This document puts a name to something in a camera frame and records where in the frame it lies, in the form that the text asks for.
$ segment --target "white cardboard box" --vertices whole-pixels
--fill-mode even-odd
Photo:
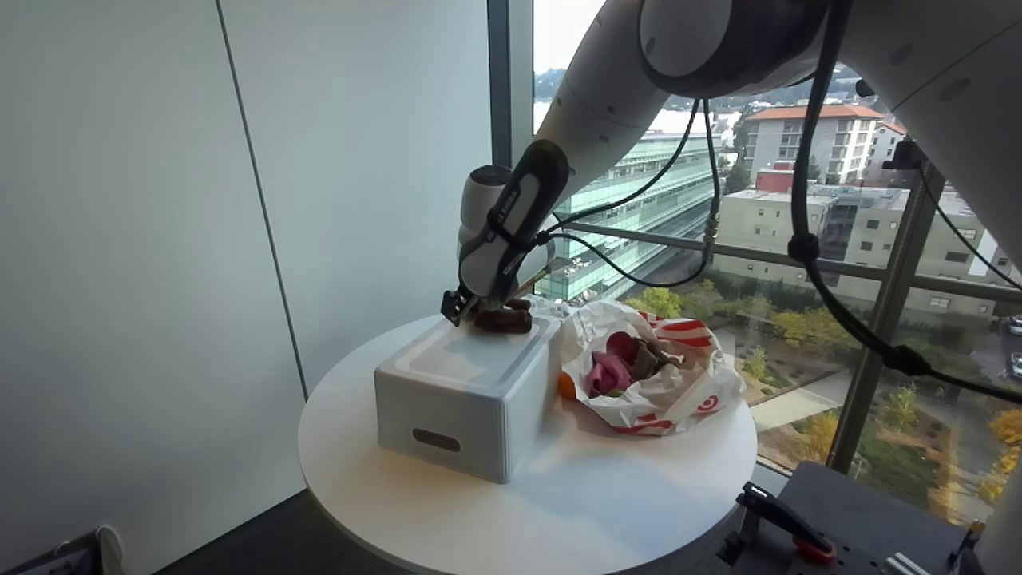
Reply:
[[[508,484],[540,448],[560,352],[555,321],[526,336],[438,324],[374,371],[376,441]]]

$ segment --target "table top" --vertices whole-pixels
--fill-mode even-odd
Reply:
[[[490,484],[376,448],[374,369],[440,318],[342,357],[314,391],[296,451],[315,503],[366,546],[436,572],[621,572],[717,527],[753,474],[758,427],[738,402],[670,438],[624,438],[555,402],[553,436],[510,478]]]

